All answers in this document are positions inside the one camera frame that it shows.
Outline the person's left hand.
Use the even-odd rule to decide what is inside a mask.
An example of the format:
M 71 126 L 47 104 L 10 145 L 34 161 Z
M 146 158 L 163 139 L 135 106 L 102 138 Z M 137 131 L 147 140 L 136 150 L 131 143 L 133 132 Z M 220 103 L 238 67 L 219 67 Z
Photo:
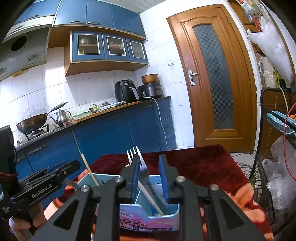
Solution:
M 33 219 L 33 226 L 39 228 L 41 225 L 43 225 L 47 220 L 44 215 L 44 209 L 43 205 L 39 203 L 37 206 L 38 212 L 36 216 Z M 9 226 L 14 233 L 15 237 L 20 241 L 26 241 L 27 238 L 23 234 L 23 230 L 29 230 L 31 225 L 29 222 L 12 216 L 9 219 Z

